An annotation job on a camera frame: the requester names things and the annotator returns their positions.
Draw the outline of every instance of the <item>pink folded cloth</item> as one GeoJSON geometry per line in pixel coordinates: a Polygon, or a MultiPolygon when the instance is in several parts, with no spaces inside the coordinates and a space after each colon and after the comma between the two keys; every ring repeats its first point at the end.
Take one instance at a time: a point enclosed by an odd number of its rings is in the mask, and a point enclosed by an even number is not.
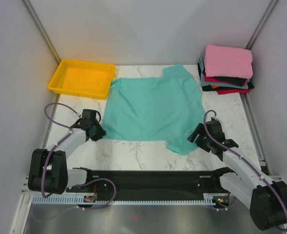
{"type": "Polygon", "coordinates": [[[250,50],[208,45],[204,59],[208,77],[252,77],[252,55],[250,50]]]}

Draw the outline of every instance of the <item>blue folded cloth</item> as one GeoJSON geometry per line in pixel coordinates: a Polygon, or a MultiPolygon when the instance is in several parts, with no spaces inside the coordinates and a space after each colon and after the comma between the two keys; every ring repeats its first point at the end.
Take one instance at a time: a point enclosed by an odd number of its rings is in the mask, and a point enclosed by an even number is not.
{"type": "Polygon", "coordinates": [[[187,138],[203,122],[202,91],[178,64],[160,78],[119,78],[110,87],[103,117],[105,138],[168,141],[167,148],[186,155],[197,146],[187,138]]]}

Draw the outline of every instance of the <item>black bracket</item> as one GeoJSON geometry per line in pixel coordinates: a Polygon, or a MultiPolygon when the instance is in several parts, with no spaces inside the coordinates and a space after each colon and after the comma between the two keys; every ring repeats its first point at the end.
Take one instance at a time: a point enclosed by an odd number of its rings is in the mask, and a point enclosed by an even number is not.
{"type": "MultiPolygon", "coordinates": [[[[287,210],[287,185],[283,181],[274,181],[272,187],[281,197],[287,210]]],[[[278,199],[268,186],[258,186],[252,191],[249,213],[257,228],[262,231],[287,222],[278,199]]]]}
{"type": "Polygon", "coordinates": [[[86,132],[86,140],[97,141],[102,139],[106,135],[106,131],[99,124],[100,119],[99,121],[96,119],[97,114],[101,118],[99,111],[84,109],[81,118],[71,128],[84,130],[86,132]]]}
{"type": "MultiPolygon", "coordinates": [[[[28,188],[32,191],[41,191],[41,177],[43,166],[49,151],[36,149],[32,154],[28,188]]],[[[47,170],[44,191],[46,193],[62,194],[68,182],[66,155],[64,151],[53,152],[49,164],[51,170],[47,170]]]]}
{"type": "MultiPolygon", "coordinates": [[[[211,118],[211,121],[206,123],[209,133],[221,144],[227,146],[228,148],[239,147],[238,144],[232,139],[226,139],[225,134],[222,132],[221,124],[218,120],[211,118]]],[[[195,143],[199,148],[212,152],[217,155],[220,160],[223,160],[223,152],[226,151],[225,148],[216,144],[206,133],[204,125],[199,123],[194,130],[194,132],[188,137],[188,141],[195,143]]]]}

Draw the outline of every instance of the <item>white marble tabletop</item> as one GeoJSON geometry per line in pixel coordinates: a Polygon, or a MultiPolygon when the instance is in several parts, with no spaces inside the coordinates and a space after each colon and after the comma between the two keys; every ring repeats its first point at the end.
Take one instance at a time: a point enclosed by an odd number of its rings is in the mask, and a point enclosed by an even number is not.
{"type": "MultiPolygon", "coordinates": [[[[160,77],[167,65],[118,66],[116,78],[160,77]]],[[[199,85],[196,65],[185,65],[199,85]]],[[[83,109],[98,110],[103,116],[106,100],[60,95],[60,103],[67,104],[78,112],[83,109]]],[[[257,167],[260,168],[255,146],[239,94],[218,95],[203,92],[204,110],[214,109],[222,121],[226,138],[233,139],[257,167]]],[[[54,120],[72,125],[77,116],[66,107],[58,106],[54,120]]],[[[52,124],[47,145],[56,143],[67,129],[52,124]]],[[[165,141],[91,140],[79,146],[67,159],[68,169],[85,167],[92,170],[214,170],[226,166],[212,153],[197,149],[186,156],[166,148],[165,141]]]]}

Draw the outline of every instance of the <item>red folded cloth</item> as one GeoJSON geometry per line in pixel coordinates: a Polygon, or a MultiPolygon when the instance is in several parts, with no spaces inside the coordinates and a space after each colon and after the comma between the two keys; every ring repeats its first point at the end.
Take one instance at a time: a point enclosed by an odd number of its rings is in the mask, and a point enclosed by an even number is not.
{"type": "Polygon", "coordinates": [[[220,81],[220,80],[218,80],[218,79],[216,79],[216,78],[214,78],[214,77],[207,77],[206,75],[204,75],[204,81],[206,81],[206,82],[224,83],[224,84],[232,84],[232,83],[230,83],[230,82],[220,81]]]}
{"type": "Polygon", "coordinates": [[[219,95],[223,94],[234,94],[234,93],[241,93],[241,94],[248,94],[250,89],[228,89],[228,90],[217,90],[219,95]]]}

